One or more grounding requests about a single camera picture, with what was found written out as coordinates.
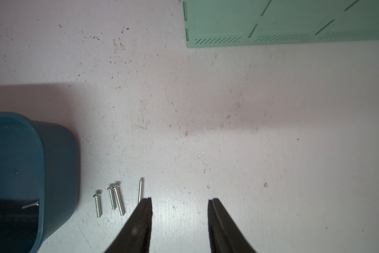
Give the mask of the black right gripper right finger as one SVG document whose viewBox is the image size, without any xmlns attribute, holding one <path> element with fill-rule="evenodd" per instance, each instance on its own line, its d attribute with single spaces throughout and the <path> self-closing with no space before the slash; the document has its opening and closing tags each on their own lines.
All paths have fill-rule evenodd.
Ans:
<svg viewBox="0 0 379 253">
<path fill-rule="evenodd" d="M 212 253 L 256 253 L 218 198 L 208 201 L 207 214 Z"/>
</svg>

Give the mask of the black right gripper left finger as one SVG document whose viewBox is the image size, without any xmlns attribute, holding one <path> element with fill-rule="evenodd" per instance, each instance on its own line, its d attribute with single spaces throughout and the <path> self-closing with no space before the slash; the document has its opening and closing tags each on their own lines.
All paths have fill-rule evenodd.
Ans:
<svg viewBox="0 0 379 253">
<path fill-rule="evenodd" d="M 144 198 L 105 253 L 149 253 L 151 226 L 152 202 Z"/>
</svg>

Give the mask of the teal plastic storage box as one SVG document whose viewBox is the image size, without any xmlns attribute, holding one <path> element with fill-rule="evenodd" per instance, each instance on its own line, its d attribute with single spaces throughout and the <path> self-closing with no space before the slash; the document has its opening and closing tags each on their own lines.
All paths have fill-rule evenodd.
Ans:
<svg viewBox="0 0 379 253">
<path fill-rule="evenodd" d="M 73 215 L 80 152 L 67 128 L 0 112 L 0 253 L 36 253 Z M 39 206 L 21 209 L 39 201 Z"/>
</svg>

